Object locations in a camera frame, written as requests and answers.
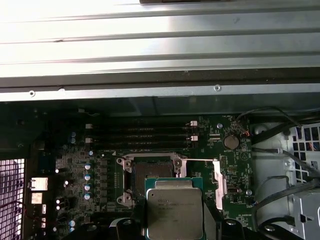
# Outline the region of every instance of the capacitor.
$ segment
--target capacitor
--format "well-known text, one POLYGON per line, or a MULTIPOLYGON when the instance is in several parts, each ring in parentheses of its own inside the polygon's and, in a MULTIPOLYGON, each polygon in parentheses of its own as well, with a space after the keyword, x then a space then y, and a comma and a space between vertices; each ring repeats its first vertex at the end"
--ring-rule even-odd
POLYGON ((64 197, 60 197, 57 200, 55 200, 56 204, 60 204, 60 203, 64 203, 65 202, 65 198, 64 197))
POLYGON ((76 221, 71 220, 71 221, 69 222, 69 226, 70 226, 70 227, 74 227, 75 225, 76 225, 76 221))
POLYGON ((89 181, 89 180, 91 179, 91 175, 90 175, 90 174, 84 175, 84 179, 85 179, 86 181, 89 181))
POLYGON ((84 190, 89 191, 91 188, 91 184, 84 185, 84 190))
POLYGON ((56 168, 56 169, 54 170, 54 172, 55 172, 56 174, 65 173, 66 171, 67 171, 66 168, 56 168))
POLYGON ((86 194, 84 195, 84 199, 85 199, 85 200, 89 200, 90 198, 91 198, 90 193, 86 193, 86 194))
POLYGON ((235 150, 239 144, 239 139, 234 135, 228 135, 223 139, 223 144, 227 149, 235 150))
POLYGON ((91 168, 91 164, 87 163, 86 165, 84 165, 85 170, 89 170, 91 168))

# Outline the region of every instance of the screw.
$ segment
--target screw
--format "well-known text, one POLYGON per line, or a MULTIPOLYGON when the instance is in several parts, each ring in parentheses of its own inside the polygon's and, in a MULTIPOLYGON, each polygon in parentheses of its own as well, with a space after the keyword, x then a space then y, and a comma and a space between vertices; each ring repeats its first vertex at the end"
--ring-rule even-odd
POLYGON ((181 161, 180 161, 180 160, 174 161, 174 165, 175 165, 175 166, 181 166, 181 161))
POLYGON ((228 224, 228 225, 230 225, 230 226, 234 226, 234 225, 236 225, 237 223, 236 223, 236 221, 229 219, 229 220, 226 221, 226 224, 228 224))
POLYGON ((220 86, 220 85, 215 85, 215 86, 214 86, 214 90, 215 90, 216 92, 220 92, 220 91, 221 91, 221 86, 220 86))
POLYGON ((269 226, 269 225, 265 226, 264 229, 267 230, 268 232, 274 232, 276 230, 273 226, 269 226))
POLYGON ((247 189, 245 191, 245 194, 248 195, 248 196, 251 196, 252 195, 252 190, 251 189, 247 189))

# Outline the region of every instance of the green circuit board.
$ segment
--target green circuit board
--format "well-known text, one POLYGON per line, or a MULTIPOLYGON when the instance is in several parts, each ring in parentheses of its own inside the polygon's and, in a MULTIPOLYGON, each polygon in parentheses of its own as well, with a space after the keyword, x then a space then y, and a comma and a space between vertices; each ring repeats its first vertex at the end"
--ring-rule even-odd
MULTIPOLYGON (((241 125, 249 128, 249 122, 243 119, 241 125)), ((73 142, 61 146, 58 150, 60 158, 56 159, 56 168, 67 168, 68 175, 74 179, 74 183, 68 186, 63 197, 77 197, 76 206, 67 211, 68 220, 75 220, 76 226, 91 222, 94 213, 130 213, 132 207, 121 204, 119 197, 124 191, 129 190, 134 200, 135 193, 139 192, 136 176, 145 173, 132 168, 134 172, 124 171, 117 159, 128 154, 152 154, 152 153, 177 153, 189 159, 201 159, 201 161, 188 161, 186 165, 186 177, 201 177, 203 179, 203 200, 208 206, 216 204, 215 191, 218 182, 214 178, 214 165, 212 160, 220 162, 227 192, 223 198, 222 213, 226 218, 236 219, 243 226, 251 228, 251 207, 253 195, 253 170, 251 140, 238 124, 233 115, 197 115, 197 116, 161 116, 144 118, 92 118, 86 124, 82 124, 73 133, 73 142), (190 127, 191 122, 196 121, 196 126, 190 127), (188 131, 192 129, 192 135, 197 136, 195 141, 179 140, 168 137, 177 129, 188 131), (233 136, 237 140, 234 148, 226 146, 226 138, 233 136), (90 199, 84 199, 84 185, 90 184, 90 199)), ((170 164, 167 157, 137 157, 134 164, 159 164, 160 173, 145 178, 170 177, 162 176, 170 164)), ((60 236, 69 232, 69 227, 60 228, 60 236)))

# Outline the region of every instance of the small component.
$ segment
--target small component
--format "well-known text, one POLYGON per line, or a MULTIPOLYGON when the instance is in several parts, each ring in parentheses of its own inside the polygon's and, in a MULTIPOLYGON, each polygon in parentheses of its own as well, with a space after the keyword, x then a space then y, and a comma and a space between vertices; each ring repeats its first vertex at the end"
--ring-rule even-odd
POLYGON ((47 191, 48 178, 47 177, 32 177, 31 178, 31 191, 47 191))
POLYGON ((107 166, 107 165, 108 165, 108 161, 107 160, 101 160, 100 166, 107 166))
POLYGON ((60 174, 60 173, 65 173, 66 171, 67 171, 66 168, 56 168, 54 172, 56 174, 60 174))
POLYGON ((108 179, 108 175, 101 175, 100 179, 101 179, 101 181, 105 181, 108 179))
POLYGON ((191 121, 190 123, 191 127, 197 127, 198 126, 198 121, 191 121))
POLYGON ((106 202, 108 202, 108 199, 105 196, 100 198, 100 203, 106 203, 106 202))
POLYGON ((91 168, 91 164, 87 163, 86 165, 84 165, 85 170, 90 170, 91 168))
POLYGON ((191 136, 191 137, 190 137, 190 140, 191 140, 192 142, 196 142, 196 141, 198 141, 198 136, 191 136))
POLYGON ((223 139, 223 144, 227 149, 235 150, 239 146, 240 141, 236 136, 229 135, 223 139))
POLYGON ((94 140, 92 138, 86 138, 84 141, 86 144, 91 144, 94 142, 94 140))
POLYGON ((101 190, 100 191, 100 195, 101 196, 107 196, 108 195, 108 191, 107 190, 101 190))
POLYGON ((107 182, 101 182, 100 183, 100 187, 101 188, 107 188, 108 187, 108 183, 107 182))
POLYGON ((84 185, 84 190, 89 191, 91 188, 91 184, 84 185))
POLYGON ((102 174, 106 174, 106 173, 108 172, 108 170, 107 170, 106 167, 101 167, 101 168, 100 168, 100 172, 101 172, 102 174))
POLYGON ((81 212, 84 212, 84 211, 87 210, 87 206, 86 205, 80 205, 79 208, 80 208, 81 212))
POLYGON ((91 194, 90 193, 86 193, 84 196, 85 200, 89 200, 91 198, 91 194))
POLYGON ((76 225, 76 221, 71 220, 71 221, 69 222, 69 226, 70 226, 70 227, 74 227, 75 225, 76 225))
POLYGON ((85 129, 93 129, 93 128, 94 128, 94 126, 91 123, 87 123, 85 125, 85 129))
POLYGON ((84 179, 85 179, 86 181, 89 181, 89 180, 91 179, 91 175, 90 175, 90 174, 84 175, 84 179))
POLYGON ((239 193, 239 189, 236 187, 228 187, 228 194, 237 194, 239 193))
POLYGON ((33 192, 31 194, 32 204, 42 204, 42 192, 33 192))
POLYGON ((84 216, 83 222, 85 224, 90 223, 91 222, 90 216, 84 216))

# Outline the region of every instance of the electrolytic capacitor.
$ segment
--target electrolytic capacitor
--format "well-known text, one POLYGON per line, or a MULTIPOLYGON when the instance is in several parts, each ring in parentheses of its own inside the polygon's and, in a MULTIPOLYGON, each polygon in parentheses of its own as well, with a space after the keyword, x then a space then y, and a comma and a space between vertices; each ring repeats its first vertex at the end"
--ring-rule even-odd
POLYGON ((90 175, 90 174, 84 175, 84 179, 85 179, 86 181, 89 181, 89 180, 91 179, 91 175, 90 175))
POLYGON ((54 172, 56 174, 60 174, 60 173, 65 173, 66 171, 67 171, 66 168, 56 168, 54 172))
POLYGON ((86 165, 84 165, 85 170, 89 170, 91 168, 91 164, 87 163, 86 165))
POLYGON ((75 225, 76 225, 76 221, 71 220, 71 221, 69 222, 69 226, 70 226, 70 227, 74 227, 75 225))
POLYGON ((84 190, 89 191, 91 188, 91 184, 84 185, 84 190))
POLYGON ((91 198, 91 194, 90 193, 86 193, 84 196, 85 200, 89 200, 91 198))

